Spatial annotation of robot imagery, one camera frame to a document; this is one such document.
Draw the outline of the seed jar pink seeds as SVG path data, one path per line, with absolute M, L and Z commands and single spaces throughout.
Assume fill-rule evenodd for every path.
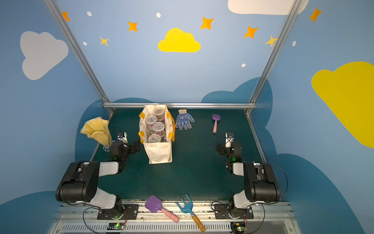
M 162 136 L 165 134 L 165 125 L 163 122 L 156 122 L 154 125 L 153 125 L 153 130 L 156 134 Z

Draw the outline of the seed jar purple seeds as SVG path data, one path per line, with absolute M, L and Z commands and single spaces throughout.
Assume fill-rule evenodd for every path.
M 148 115 L 145 118 L 145 122 L 149 127 L 153 127 L 153 125 L 158 122 L 158 118 L 155 115 Z

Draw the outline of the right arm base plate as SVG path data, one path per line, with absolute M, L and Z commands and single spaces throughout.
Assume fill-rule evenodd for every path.
M 228 203 L 214 203 L 212 205 L 216 219 L 253 219 L 252 209 L 239 209 Z

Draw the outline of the white canvas bag yellow handles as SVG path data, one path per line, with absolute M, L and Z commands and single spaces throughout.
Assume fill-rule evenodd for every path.
M 139 115 L 139 132 L 149 164 L 172 162 L 175 123 L 166 105 L 146 105 Z

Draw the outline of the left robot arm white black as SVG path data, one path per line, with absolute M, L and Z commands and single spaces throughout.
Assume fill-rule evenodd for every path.
M 110 146 L 110 161 L 72 162 L 56 189 L 56 200 L 74 204 L 87 204 L 99 210 L 99 220 L 135 220 L 138 205 L 124 205 L 120 196 L 98 187 L 98 179 L 122 173 L 128 157 L 140 151 L 140 141 L 128 144 L 121 140 Z

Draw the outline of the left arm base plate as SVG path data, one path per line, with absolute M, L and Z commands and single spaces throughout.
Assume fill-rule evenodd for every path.
M 135 220 L 137 218 L 138 204 L 123 204 L 122 212 L 117 213 L 114 209 L 100 210 L 97 220 Z

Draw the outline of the seed jar brown seeds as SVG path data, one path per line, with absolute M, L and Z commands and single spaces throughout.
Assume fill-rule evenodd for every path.
M 158 120 L 162 120 L 165 118 L 165 109 L 162 107 L 156 107 L 154 109 L 154 115 L 157 117 Z

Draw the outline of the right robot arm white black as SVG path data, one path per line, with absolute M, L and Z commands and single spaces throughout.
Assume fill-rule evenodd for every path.
M 256 203 L 273 204 L 281 201 L 280 189 L 268 162 L 242 161 L 242 146 L 236 143 L 218 143 L 217 152 L 226 156 L 227 170 L 243 177 L 243 190 L 229 200 L 226 212 L 233 219 L 246 216 Z

